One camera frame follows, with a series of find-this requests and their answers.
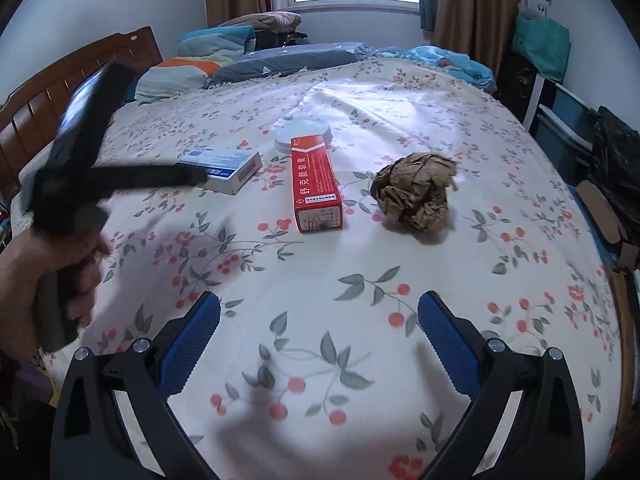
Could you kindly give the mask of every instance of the gray pillow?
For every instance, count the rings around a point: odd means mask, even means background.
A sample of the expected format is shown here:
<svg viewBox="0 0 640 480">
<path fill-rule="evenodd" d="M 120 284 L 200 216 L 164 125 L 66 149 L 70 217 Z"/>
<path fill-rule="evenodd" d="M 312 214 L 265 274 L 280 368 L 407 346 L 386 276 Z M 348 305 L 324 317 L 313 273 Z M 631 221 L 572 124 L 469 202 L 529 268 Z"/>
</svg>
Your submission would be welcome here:
<svg viewBox="0 0 640 480">
<path fill-rule="evenodd" d="M 319 43 L 267 48 L 245 54 L 235 62 L 219 68 L 211 83 L 237 83 L 298 70 L 320 70 L 366 59 L 370 47 L 364 43 Z"/>
</svg>

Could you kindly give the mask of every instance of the plastic bag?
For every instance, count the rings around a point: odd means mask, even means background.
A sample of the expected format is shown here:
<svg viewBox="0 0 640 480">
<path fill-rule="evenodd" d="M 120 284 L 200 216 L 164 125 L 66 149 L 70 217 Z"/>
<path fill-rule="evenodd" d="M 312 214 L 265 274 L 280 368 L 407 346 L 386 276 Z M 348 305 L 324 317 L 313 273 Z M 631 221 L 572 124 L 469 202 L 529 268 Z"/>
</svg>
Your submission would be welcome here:
<svg viewBox="0 0 640 480">
<path fill-rule="evenodd" d="M 609 200 L 629 241 L 640 246 L 640 137 L 604 106 L 598 115 L 589 180 Z"/>
<path fill-rule="evenodd" d="M 516 32 L 511 49 L 528 59 L 540 73 L 555 81 L 562 81 L 569 60 L 569 31 L 549 18 L 528 20 L 516 17 Z"/>
</svg>

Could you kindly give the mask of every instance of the teal bag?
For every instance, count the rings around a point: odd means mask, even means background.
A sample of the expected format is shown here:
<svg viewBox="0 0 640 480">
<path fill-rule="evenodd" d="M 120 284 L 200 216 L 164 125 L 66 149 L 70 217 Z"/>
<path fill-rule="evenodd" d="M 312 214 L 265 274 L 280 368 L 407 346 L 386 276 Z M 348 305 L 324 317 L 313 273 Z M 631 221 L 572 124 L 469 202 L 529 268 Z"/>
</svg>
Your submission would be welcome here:
<svg viewBox="0 0 640 480">
<path fill-rule="evenodd" d="M 569 31 L 549 18 L 528 20 L 516 17 L 511 49 L 525 57 L 545 77 L 562 81 L 569 60 Z"/>
</svg>

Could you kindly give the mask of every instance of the human hand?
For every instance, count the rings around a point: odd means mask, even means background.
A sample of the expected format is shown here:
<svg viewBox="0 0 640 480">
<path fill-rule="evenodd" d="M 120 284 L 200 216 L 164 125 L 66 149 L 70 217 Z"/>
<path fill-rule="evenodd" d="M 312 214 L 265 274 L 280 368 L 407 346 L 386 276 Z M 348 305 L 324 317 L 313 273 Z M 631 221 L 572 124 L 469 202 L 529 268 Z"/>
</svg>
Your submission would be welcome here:
<svg viewBox="0 0 640 480">
<path fill-rule="evenodd" d="M 0 253 L 0 350 L 27 362 L 38 349 L 31 305 L 38 280 L 45 274 L 77 264 L 93 253 L 110 254 L 111 248 L 99 232 L 46 240 L 31 229 L 20 233 Z M 78 295 L 66 306 L 69 319 L 84 326 L 91 321 L 95 287 L 102 277 L 94 259 L 78 274 Z"/>
</svg>

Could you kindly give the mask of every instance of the blue blanket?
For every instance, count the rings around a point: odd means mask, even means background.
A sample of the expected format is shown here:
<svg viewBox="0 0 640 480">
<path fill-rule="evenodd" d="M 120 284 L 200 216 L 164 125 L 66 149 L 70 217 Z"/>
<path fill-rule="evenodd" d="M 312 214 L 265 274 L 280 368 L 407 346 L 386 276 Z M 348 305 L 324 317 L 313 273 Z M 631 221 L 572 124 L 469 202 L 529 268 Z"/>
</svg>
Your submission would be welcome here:
<svg viewBox="0 0 640 480">
<path fill-rule="evenodd" d="M 433 70 L 448 73 L 485 92 L 493 92 L 496 89 L 494 73 L 489 67 L 473 61 L 467 54 L 459 54 L 437 46 L 417 46 L 409 50 L 391 46 L 373 51 L 370 57 L 420 61 L 428 64 Z"/>
</svg>

